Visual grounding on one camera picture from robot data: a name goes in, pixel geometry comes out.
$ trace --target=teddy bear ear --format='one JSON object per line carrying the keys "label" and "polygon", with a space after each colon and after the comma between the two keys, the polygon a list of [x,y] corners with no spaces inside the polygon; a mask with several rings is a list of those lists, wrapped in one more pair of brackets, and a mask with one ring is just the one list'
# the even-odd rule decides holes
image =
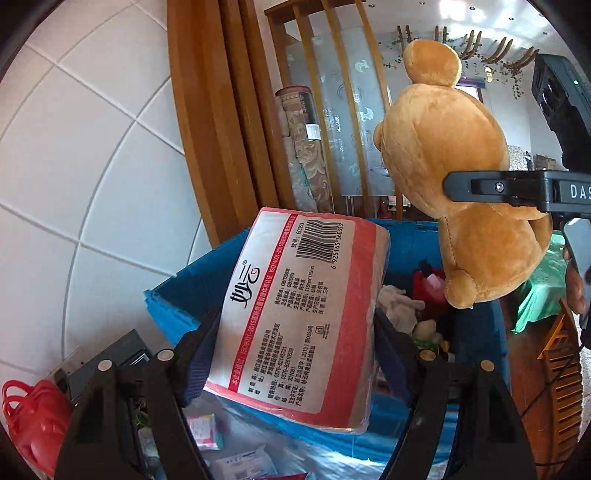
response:
{"label": "teddy bear ear", "polygon": [[378,126],[374,130],[374,145],[378,151],[382,151],[382,129],[384,128],[383,122],[378,123]]}
{"label": "teddy bear ear", "polygon": [[413,83],[453,87],[462,75],[462,62],[447,45],[414,40],[404,50],[404,67]]}

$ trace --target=green tablecloth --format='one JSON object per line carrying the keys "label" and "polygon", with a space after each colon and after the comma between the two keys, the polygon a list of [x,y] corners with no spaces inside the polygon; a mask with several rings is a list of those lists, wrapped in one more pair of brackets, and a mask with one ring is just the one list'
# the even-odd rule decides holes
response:
{"label": "green tablecloth", "polygon": [[554,231],[544,259],[531,274],[530,279],[515,291],[519,298],[519,309],[513,333],[523,332],[527,322],[537,322],[560,312],[558,301],[566,296],[566,262],[562,258],[563,248],[562,233]]}

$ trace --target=blue storage box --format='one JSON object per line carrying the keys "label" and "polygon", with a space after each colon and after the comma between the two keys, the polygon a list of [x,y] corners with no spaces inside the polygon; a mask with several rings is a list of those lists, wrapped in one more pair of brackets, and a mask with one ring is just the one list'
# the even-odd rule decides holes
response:
{"label": "blue storage box", "polygon": [[[413,272],[421,260],[426,259],[431,265],[441,268],[435,222],[372,221],[390,233],[385,284],[395,285],[411,293]],[[186,332],[197,329],[200,319],[208,312],[222,307],[247,236],[248,231],[240,233],[183,268],[175,277],[145,292],[150,315],[173,344],[176,345]],[[476,366],[483,359],[491,360],[500,367],[509,385],[505,328],[498,301],[476,304],[473,309],[458,311],[454,344],[457,345],[457,362]],[[374,395],[368,431],[362,435],[322,432],[249,407],[241,408],[292,437],[328,447],[344,455],[377,462],[388,461],[408,417],[408,408],[402,402],[383,394]],[[456,422],[457,408],[450,406],[435,462],[444,461],[449,456]]]}

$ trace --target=toilet paper package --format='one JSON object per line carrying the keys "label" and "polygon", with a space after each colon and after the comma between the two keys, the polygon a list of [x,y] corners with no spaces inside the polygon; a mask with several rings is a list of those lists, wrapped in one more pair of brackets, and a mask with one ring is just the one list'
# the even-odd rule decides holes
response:
{"label": "toilet paper package", "polygon": [[389,243],[367,220],[263,208],[226,292],[206,389],[299,423],[365,431]]}

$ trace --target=small package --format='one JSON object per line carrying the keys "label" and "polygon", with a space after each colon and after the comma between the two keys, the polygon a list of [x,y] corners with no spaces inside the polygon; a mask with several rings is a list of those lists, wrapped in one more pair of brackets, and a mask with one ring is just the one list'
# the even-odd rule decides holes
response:
{"label": "small package", "polygon": [[256,450],[216,460],[224,480],[253,480],[277,475],[269,454],[262,445]]}
{"label": "small package", "polygon": [[187,423],[200,450],[221,450],[223,448],[222,435],[217,430],[215,415],[189,417]]}

